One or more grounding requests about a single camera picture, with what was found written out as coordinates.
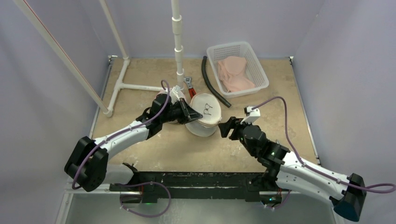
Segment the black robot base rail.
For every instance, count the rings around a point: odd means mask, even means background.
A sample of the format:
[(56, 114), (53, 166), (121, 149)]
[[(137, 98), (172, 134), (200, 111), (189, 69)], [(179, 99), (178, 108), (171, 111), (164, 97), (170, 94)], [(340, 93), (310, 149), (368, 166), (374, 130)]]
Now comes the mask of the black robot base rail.
[(140, 171), (126, 185), (111, 184), (111, 191), (137, 199), (126, 203), (156, 203), (172, 199), (241, 199), (246, 202), (278, 204), (286, 195), (265, 173), (258, 172), (154, 172)]

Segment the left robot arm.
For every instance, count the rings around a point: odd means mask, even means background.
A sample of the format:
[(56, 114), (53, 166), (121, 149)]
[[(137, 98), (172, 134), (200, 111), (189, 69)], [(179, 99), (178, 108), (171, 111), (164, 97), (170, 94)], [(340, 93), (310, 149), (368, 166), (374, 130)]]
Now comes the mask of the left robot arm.
[(148, 140), (162, 130), (163, 124), (177, 121), (187, 124), (201, 119), (203, 113), (192, 109), (184, 98), (172, 103), (170, 96), (159, 94), (142, 115), (130, 125), (104, 137), (78, 140), (64, 167), (73, 179), (72, 188), (90, 192), (101, 184), (119, 184), (133, 191), (139, 186), (137, 169), (132, 165), (109, 165), (109, 160), (130, 146)]

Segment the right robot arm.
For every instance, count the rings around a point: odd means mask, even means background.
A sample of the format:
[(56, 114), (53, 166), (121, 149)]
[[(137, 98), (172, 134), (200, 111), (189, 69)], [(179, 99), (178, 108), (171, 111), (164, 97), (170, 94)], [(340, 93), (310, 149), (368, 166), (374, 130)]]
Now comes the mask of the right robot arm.
[(305, 159), (298, 160), (288, 148), (269, 140), (259, 126), (230, 117), (218, 125), (221, 137), (238, 140), (267, 169), (263, 186), (296, 191), (330, 205), (341, 217), (358, 222), (366, 198), (366, 191), (349, 187), (364, 186), (363, 178), (355, 173), (339, 174)]

